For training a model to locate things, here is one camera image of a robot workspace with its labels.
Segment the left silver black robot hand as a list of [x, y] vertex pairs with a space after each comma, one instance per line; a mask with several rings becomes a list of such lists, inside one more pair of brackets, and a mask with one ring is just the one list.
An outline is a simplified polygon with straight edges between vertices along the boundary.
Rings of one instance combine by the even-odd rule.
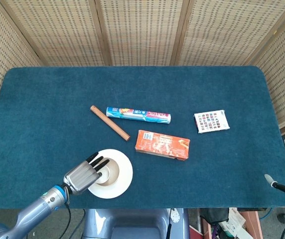
[[66, 189], [70, 195], [80, 195], [93, 185], [100, 177], [100, 170], [105, 167], [110, 160], [103, 156], [98, 156], [95, 152], [85, 161], [69, 171], [63, 178], [61, 187]]

